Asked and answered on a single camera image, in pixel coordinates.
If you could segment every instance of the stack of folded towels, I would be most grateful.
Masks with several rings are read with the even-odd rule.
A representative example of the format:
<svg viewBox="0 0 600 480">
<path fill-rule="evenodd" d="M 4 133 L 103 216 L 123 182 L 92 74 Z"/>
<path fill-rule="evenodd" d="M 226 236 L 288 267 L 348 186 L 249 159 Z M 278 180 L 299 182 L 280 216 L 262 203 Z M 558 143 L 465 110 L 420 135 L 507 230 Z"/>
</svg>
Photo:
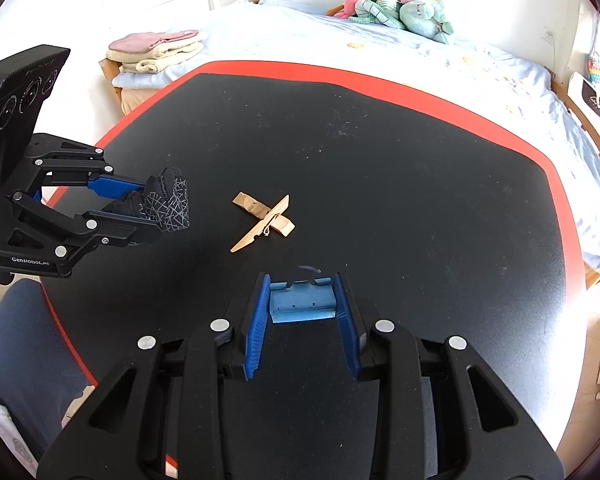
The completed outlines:
<svg viewBox="0 0 600 480">
<path fill-rule="evenodd" d="M 194 57 L 203 39 L 198 30 L 136 32 L 111 43 L 107 57 L 122 63 L 121 72 L 156 74 Z"/>
</svg>

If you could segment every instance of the robotic arm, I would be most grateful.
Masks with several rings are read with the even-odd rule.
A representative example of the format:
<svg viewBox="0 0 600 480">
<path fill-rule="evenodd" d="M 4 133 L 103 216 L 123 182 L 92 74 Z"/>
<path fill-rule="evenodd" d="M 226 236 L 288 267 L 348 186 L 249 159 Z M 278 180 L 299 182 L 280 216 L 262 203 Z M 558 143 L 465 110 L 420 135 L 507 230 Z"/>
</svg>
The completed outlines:
<svg viewBox="0 0 600 480">
<path fill-rule="evenodd" d="M 143 184 L 116 176 L 101 148 L 33 133 L 40 107 L 50 96 L 69 52 L 40 45 L 0 61 L 3 285 L 11 282 L 14 272 L 66 278 L 86 253 L 101 244 L 120 247 L 153 242 L 162 231 L 159 218 L 143 211 L 119 214 L 123 202 L 109 212 L 91 210 L 73 218 L 41 202 L 42 186 L 86 186 L 118 201 L 144 191 Z"/>
</svg>

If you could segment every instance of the beige towel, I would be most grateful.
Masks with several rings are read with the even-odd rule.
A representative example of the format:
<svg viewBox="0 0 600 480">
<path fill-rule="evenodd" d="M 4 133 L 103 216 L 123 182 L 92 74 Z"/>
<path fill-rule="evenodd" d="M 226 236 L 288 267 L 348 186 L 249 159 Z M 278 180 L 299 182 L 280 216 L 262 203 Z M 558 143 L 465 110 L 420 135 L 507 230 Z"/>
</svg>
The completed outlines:
<svg viewBox="0 0 600 480">
<path fill-rule="evenodd" d="M 199 32 L 193 38 L 187 38 L 180 41 L 168 41 L 153 47 L 149 52 L 140 54 L 130 54 L 129 52 L 120 52 L 119 50 L 107 50 L 107 57 L 112 61 L 120 63 L 138 63 L 145 59 L 160 59 L 161 57 L 173 56 L 179 52 L 193 52 L 197 49 L 197 44 L 201 40 L 206 40 L 206 34 Z"/>
<path fill-rule="evenodd" d="M 184 52 L 180 51 L 170 56 L 161 57 L 160 59 L 143 59 L 137 63 L 123 63 L 122 72 L 131 72 L 134 74 L 157 74 L 158 72 L 162 72 L 162 70 L 168 66 L 182 63 L 187 59 L 191 59 L 202 50 L 203 45 L 202 43 L 197 42 L 191 45 L 191 47 L 191 50 L 186 50 Z"/>
</svg>

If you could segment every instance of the bed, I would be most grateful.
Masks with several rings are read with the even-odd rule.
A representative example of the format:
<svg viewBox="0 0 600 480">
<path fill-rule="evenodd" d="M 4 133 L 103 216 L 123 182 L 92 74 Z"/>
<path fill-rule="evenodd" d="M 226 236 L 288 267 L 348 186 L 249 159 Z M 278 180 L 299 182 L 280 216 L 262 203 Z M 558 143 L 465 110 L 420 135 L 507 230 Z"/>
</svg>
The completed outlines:
<svg viewBox="0 0 600 480">
<path fill-rule="evenodd" d="M 120 73 L 106 60 L 101 66 L 125 113 L 202 64 L 238 59 L 339 68 L 454 102 L 552 161 L 576 222 L 587 286 L 600 279 L 600 136 L 546 69 L 486 44 L 447 46 L 382 25 L 336 20 L 326 11 L 281 0 L 233 4 L 210 12 L 205 23 L 174 24 L 170 30 L 200 28 L 208 35 L 204 50 L 186 62 L 157 74 Z"/>
</svg>

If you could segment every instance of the electrical outlet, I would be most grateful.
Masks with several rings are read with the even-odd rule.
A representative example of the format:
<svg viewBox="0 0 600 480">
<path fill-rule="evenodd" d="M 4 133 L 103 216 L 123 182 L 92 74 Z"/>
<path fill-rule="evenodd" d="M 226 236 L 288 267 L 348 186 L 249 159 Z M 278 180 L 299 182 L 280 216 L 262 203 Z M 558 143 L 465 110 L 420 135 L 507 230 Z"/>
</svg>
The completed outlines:
<svg viewBox="0 0 600 480">
<path fill-rule="evenodd" d="M 542 39 L 545 40 L 547 43 L 554 44 L 555 35 L 554 35 L 553 31 L 551 31 L 545 27 L 542 30 Z"/>
</svg>

